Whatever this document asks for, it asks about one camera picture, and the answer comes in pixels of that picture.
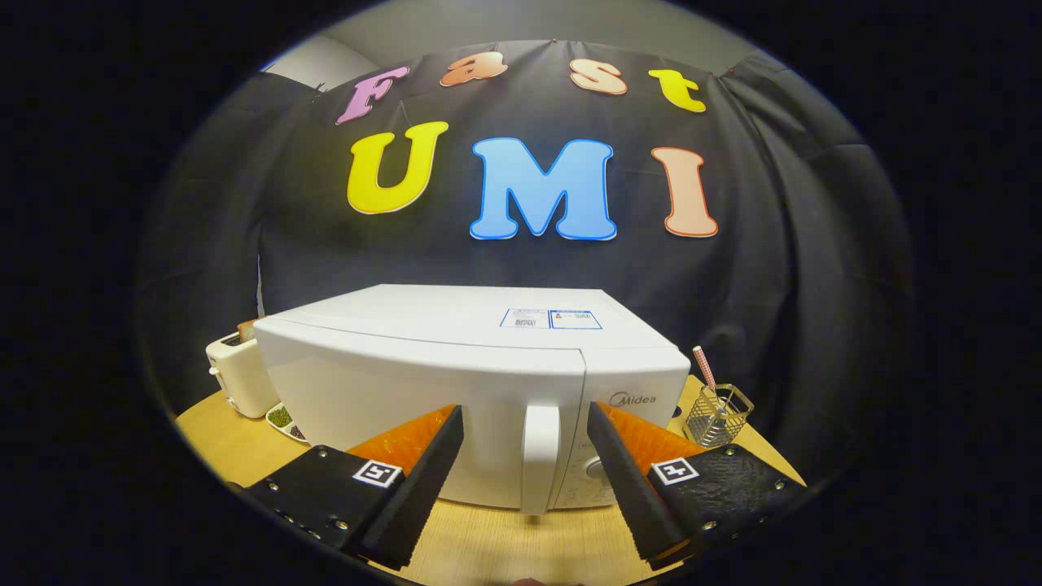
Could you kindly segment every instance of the wire mesh cup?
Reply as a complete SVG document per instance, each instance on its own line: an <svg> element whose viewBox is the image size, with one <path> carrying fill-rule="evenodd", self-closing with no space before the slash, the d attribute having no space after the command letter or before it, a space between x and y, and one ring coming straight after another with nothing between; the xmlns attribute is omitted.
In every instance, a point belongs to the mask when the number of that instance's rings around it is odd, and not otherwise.
<svg viewBox="0 0 1042 586"><path fill-rule="evenodd" d="M710 449L730 443L752 413L752 402L734 385L705 385L688 413L692 441Z"/></svg>

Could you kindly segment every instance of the letter m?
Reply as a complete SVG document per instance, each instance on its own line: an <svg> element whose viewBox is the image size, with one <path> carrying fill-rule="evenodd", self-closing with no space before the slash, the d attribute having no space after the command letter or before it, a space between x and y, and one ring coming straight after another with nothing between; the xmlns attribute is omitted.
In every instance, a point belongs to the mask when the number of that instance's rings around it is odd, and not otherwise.
<svg viewBox="0 0 1042 586"><path fill-rule="evenodd" d="M470 225L479 240L506 240L518 233L507 214L511 196L528 230L542 236L562 198L565 216L557 234L569 240L611 240L618 231L607 217L604 167L612 147L597 141L571 141L561 149L546 173L524 143L517 139L488 139L474 145L485 161L481 216Z"/></svg>

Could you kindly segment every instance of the green food in dish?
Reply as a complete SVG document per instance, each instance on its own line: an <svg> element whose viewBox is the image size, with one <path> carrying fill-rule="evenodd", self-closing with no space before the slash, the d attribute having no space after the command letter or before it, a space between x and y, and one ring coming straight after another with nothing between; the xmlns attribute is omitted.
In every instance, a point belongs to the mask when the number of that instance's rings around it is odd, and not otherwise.
<svg viewBox="0 0 1042 586"><path fill-rule="evenodd" d="M284 407L280 407L268 414L268 420L276 428L284 428L293 421L293 417L290 417L290 413Z"/></svg>

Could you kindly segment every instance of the microwave control knob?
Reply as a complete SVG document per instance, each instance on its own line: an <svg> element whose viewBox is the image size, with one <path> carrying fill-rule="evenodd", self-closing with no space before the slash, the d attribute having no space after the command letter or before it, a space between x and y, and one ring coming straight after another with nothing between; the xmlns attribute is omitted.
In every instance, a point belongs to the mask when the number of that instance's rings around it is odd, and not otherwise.
<svg viewBox="0 0 1042 586"><path fill-rule="evenodd" d="M607 474L604 473L604 465L600 462L600 458L594 458L587 463L587 477L602 483L607 482Z"/></svg>

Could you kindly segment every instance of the microwave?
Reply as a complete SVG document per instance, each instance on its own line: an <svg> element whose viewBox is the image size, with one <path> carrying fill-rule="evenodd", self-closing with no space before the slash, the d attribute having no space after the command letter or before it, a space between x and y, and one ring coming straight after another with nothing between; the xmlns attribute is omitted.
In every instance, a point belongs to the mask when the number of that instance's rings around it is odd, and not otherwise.
<svg viewBox="0 0 1042 586"><path fill-rule="evenodd" d="M598 289L378 285L253 328L312 444L346 450L456 404L464 442L439 496L530 515L614 504L591 401L666 426L691 370Z"/></svg>

